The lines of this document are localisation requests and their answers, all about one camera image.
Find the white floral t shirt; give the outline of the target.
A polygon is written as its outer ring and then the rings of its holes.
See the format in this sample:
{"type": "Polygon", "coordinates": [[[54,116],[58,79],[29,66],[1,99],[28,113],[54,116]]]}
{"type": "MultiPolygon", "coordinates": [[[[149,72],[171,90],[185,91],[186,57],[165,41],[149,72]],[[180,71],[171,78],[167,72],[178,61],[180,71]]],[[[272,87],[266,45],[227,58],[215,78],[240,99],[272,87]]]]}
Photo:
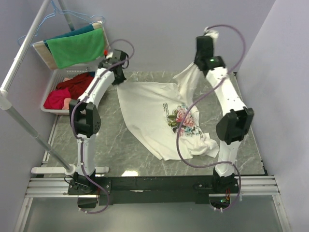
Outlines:
{"type": "Polygon", "coordinates": [[[199,126],[199,110],[193,107],[201,71],[191,63],[172,83],[124,82],[117,87],[118,100],[128,130],[159,160],[216,157],[217,142],[199,126]]]}

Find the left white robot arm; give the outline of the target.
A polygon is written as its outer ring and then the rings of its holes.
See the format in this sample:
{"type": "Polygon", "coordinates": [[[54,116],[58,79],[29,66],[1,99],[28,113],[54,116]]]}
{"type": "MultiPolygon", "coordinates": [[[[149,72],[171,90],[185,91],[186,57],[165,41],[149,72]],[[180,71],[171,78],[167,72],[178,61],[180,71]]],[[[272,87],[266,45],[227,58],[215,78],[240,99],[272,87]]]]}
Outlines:
{"type": "Polygon", "coordinates": [[[77,100],[69,103],[70,124],[78,146],[78,163],[73,177],[80,181],[79,188],[85,194],[93,193],[97,187],[94,148],[101,127],[98,104],[109,86],[126,80],[123,64],[128,64],[128,58],[129,55],[121,50],[106,51],[89,86],[77,100]]]}

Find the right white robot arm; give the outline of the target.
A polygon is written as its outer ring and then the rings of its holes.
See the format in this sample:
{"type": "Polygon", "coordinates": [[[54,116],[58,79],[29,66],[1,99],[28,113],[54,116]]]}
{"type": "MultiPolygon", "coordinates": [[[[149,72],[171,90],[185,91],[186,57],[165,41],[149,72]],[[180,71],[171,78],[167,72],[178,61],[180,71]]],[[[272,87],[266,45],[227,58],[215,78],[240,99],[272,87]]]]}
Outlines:
{"type": "Polygon", "coordinates": [[[222,119],[216,125],[220,148],[212,180],[213,190],[222,193],[229,187],[229,181],[234,178],[233,165],[239,146],[248,134],[254,111],[243,103],[236,92],[223,59],[214,56],[214,42],[215,39],[209,35],[196,37],[194,63],[214,88],[223,113],[222,119]]]}

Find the teal towel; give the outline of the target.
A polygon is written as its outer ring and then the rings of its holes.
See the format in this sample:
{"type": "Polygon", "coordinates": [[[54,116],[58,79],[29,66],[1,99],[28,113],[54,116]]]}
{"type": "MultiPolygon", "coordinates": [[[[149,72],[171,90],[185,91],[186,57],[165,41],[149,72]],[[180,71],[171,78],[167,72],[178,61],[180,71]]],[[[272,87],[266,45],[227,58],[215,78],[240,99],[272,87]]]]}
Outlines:
{"type": "Polygon", "coordinates": [[[57,50],[63,49],[64,46],[69,45],[70,42],[80,40],[82,38],[82,34],[94,30],[94,26],[92,24],[89,24],[88,26],[82,27],[80,29],[76,29],[74,31],[70,31],[68,33],[64,33],[44,40],[44,44],[51,53],[57,52],[57,50]]]}

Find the dark red t shirt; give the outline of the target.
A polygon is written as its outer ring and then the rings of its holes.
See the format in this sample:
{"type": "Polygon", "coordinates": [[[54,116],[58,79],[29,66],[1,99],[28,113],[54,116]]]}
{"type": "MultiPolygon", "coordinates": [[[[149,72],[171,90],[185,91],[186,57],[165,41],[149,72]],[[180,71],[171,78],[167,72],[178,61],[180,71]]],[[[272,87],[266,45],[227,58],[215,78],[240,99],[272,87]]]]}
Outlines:
{"type": "Polygon", "coordinates": [[[65,78],[63,82],[56,86],[56,89],[68,88],[71,94],[71,100],[77,100],[86,91],[94,76],[95,72],[86,72],[71,79],[65,78]]]}

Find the green towel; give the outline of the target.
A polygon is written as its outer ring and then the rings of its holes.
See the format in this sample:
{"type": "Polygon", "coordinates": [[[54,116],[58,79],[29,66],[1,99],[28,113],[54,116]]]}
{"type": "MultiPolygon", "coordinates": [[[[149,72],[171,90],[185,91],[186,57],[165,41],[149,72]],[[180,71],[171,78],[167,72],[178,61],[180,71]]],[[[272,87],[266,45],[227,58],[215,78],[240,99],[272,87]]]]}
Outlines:
{"type": "Polygon", "coordinates": [[[105,38],[102,28],[79,35],[46,41],[59,69],[94,61],[104,55],[105,38]]]}

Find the white plastic laundry basket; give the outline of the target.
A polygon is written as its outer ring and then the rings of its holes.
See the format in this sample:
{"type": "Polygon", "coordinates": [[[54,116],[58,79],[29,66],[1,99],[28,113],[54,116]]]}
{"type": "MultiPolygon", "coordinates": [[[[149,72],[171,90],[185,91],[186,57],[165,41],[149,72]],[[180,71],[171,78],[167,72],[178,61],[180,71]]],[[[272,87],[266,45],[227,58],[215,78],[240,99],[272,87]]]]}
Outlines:
{"type": "Polygon", "coordinates": [[[95,65],[78,64],[55,70],[41,102],[41,110],[55,115],[68,115],[69,102],[78,99],[94,79],[95,65]]]}

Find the pink t shirt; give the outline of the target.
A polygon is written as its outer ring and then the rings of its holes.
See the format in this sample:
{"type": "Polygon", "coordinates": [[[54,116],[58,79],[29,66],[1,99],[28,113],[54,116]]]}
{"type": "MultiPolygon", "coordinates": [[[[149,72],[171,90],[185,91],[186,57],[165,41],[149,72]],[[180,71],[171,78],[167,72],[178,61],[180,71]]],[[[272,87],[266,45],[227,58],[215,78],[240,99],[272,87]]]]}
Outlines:
{"type": "Polygon", "coordinates": [[[51,110],[68,110],[71,94],[68,88],[53,90],[46,98],[43,106],[51,110]]]}

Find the beige towel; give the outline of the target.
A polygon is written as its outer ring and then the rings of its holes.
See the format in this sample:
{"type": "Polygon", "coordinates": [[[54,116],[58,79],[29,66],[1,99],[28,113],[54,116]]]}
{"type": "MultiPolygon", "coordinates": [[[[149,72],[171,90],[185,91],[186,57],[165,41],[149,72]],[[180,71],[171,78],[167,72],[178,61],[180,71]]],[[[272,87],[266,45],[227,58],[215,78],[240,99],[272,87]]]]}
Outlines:
{"type": "MultiPolygon", "coordinates": [[[[106,33],[105,33],[105,30],[104,30],[104,27],[103,27],[103,22],[97,21],[97,22],[92,23],[92,25],[94,26],[94,29],[99,29],[99,28],[103,29],[104,38],[105,38],[105,49],[106,49],[106,47],[109,45],[109,43],[108,43],[106,33]]],[[[36,42],[32,46],[34,47],[35,51],[42,58],[42,60],[44,61],[44,63],[47,65],[47,67],[49,69],[51,69],[51,70],[59,69],[56,65],[56,62],[55,62],[51,52],[45,46],[44,41],[36,42]]]]}

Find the black base beam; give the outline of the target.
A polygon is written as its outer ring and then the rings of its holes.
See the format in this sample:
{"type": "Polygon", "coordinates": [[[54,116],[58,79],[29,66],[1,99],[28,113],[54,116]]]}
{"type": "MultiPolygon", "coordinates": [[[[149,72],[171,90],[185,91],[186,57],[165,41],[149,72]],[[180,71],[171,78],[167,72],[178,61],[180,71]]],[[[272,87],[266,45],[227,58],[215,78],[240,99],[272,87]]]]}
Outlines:
{"type": "Polygon", "coordinates": [[[209,204],[211,195],[237,194],[240,181],[234,175],[189,176],[127,176],[96,177],[97,185],[79,184],[70,181],[69,196],[90,199],[93,196],[99,205],[129,203],[196,203],[209,204]]]}

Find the white clothes rack frame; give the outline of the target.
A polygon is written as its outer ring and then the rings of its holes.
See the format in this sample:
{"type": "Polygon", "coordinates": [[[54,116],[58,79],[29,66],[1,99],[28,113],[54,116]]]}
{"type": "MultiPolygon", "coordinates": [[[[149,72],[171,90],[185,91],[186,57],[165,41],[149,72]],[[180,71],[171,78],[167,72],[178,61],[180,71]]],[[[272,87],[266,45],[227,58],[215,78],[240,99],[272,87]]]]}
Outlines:
{"type": "MultiPolygon", "coordinates": [[[[41,0],[0,2],[0,79],[8,73],[19,46],[16,39],[29,31],[41,0]]],[[[56,115],[41,110],[41,101],[52,72],[33,48],[29,48],[8,90],[13,107],[47,140],[56,115]]],[[[28,178],[45,151],[6,111],[0,112],[0,172],[28,178]]]]}

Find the aluminium rail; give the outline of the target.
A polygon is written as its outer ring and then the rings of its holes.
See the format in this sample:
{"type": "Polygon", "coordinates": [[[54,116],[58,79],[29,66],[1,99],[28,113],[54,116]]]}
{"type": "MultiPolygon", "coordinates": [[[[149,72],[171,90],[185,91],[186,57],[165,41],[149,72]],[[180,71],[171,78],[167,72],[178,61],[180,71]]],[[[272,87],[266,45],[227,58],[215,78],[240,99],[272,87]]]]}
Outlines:
{"type": "MultiPolygon", "coordinates": [[[[68,197],[69,185],[62,178],[31,178],[25,193],[26,198],[68,197]]],[[[242,176],[242,196],[280,195],[274,176],[242,176]]]]}

